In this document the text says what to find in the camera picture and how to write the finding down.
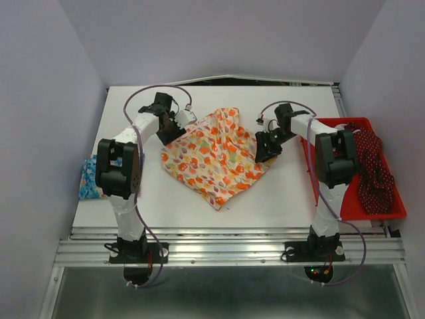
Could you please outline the orange floral cream skirt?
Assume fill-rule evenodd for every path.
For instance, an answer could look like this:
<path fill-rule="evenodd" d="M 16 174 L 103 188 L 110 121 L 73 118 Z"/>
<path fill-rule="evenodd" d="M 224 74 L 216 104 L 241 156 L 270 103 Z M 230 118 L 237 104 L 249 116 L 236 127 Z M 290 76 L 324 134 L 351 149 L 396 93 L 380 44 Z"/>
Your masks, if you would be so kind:
<path fill-rule="evenodd" d="M 216 109 L 161 150 L 163 169 L 217 211 L 275 162 L 256 163 L 255 156 L 255 134 L 241 126 L 237 108 Z"/>

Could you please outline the blue floral skirt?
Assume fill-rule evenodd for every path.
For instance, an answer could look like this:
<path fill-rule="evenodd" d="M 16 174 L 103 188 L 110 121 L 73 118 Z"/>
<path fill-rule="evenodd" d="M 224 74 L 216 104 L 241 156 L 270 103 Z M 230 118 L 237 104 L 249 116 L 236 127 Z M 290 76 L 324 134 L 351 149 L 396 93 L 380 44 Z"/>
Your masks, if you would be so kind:
<path fill-rule="evenodd" d="M 96 161 L 96 154 L 92 154 L 89 158 L 84 160 L 78 194 L 79 201 L 107 198 L 102 188 L 96 185 Z"/>

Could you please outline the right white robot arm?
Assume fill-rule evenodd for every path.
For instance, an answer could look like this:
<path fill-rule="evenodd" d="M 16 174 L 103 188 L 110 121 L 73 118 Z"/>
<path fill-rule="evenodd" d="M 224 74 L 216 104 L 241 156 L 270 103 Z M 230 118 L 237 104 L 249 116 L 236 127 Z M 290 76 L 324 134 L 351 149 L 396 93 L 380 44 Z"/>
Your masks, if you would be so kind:
<path fill-rule="evenodd" d="M 277 101 L 273 119 L 257 117 L 262 130 L 256 132 L 256 163 L 279 156 L 282 144 L 299 136 L 307 144 L 308 170 L 319 199 L 309 235 L 304 241 L 284 244 L 282 260 L 289 263 L 323 261 L 334 257 L 344 261 L 339 224 L 343 199 L 359 170 L 352 131 L 338 130 L 317 120 L 310 107 L 294 110 L 293 101 Z"/>

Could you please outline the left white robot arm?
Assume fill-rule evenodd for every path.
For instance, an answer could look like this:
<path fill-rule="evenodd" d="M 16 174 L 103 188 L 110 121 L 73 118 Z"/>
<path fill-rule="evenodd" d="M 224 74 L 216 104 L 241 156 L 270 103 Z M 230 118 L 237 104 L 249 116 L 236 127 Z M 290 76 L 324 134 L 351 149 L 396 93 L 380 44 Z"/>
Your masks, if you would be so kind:
<path fill-rule="evenodd" d="M 150 243 L 152 233 L 142 219 L 137 196 L 141 188 L 144 152 L 143 145 L 157 136 L 168 145 L 186 132 L 186 127 L 197 117 L 188 104 L 172 110 L 175 99 L 163 92 L 153 102 L 141 107 L 129 126 L 112 139 L 98 142 L 95 182 L 108 198 L 118 225 L 117 239 L 104 246 L 110 253 L 110 262 L 116 264 L 166 263 L 167 244 L 159 240 Z"/>

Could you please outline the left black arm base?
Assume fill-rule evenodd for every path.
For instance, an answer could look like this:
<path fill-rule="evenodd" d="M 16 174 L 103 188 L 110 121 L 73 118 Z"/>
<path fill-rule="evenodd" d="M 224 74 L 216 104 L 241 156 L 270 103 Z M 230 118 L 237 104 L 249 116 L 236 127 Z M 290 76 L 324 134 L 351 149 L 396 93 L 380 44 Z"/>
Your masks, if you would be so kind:
<path fill-rule="evenodd" d="M 110 264 L 161 264 L 168 263 L 168 243 L 163 244 L 163 250 L 160 251 L 157 243 L 105 243 L 104 248 L 109 252 Z"/>

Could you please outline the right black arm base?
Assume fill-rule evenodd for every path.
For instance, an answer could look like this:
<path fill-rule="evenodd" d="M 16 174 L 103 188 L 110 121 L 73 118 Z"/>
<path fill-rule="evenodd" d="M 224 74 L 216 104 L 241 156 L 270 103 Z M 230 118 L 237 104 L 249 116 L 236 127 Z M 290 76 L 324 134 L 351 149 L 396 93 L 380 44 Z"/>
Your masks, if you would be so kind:
<path fill-rule="evenodd" d="M 335 248 L 313 247 L 306 241 L 288 241 L 284 243 L 280 259 L 287 263 L 343 262 L 345 254 L 338 255 Z"/>

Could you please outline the red polka dot skirt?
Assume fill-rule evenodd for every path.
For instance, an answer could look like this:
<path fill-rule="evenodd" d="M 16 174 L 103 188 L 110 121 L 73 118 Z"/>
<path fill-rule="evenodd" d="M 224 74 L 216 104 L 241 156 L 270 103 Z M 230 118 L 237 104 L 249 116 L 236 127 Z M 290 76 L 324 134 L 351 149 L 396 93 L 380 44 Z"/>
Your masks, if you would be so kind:
<path fill-rule="evenodd" d="M 353 122 L 346 129 L 353 132 L 359 161 L 358 196 L 369 215 L 390 213 L 394 205 L 394 177 L 383 163 L 383 141 L 372 131 Z"/>

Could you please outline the aluminium frame rail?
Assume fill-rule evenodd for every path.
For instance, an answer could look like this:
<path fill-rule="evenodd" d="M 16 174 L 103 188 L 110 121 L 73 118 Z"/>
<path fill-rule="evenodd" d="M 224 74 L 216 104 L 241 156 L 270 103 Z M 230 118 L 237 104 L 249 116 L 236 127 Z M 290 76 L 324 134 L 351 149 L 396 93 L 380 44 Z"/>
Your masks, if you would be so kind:
<path fill-rule="evenodd" d="M 382 229 L 362 230 L 366 245 L 349 227 L 342 227 L 341 241 L 346 260 L 357 265 L 365 257 L 368 265 L 404 264 L 406 253 L 400 238 L 387 237 Z M 287 241 L 304 241 L 307 228 L 156 228 L 162 243 L 169 243 L 170 267 L 190 266 L 284 266 L 280 255 Z M 55 266 L 109 266 L 105 243 L 116 240 L 113 227 L 75 227 L 58 244 Z"/>

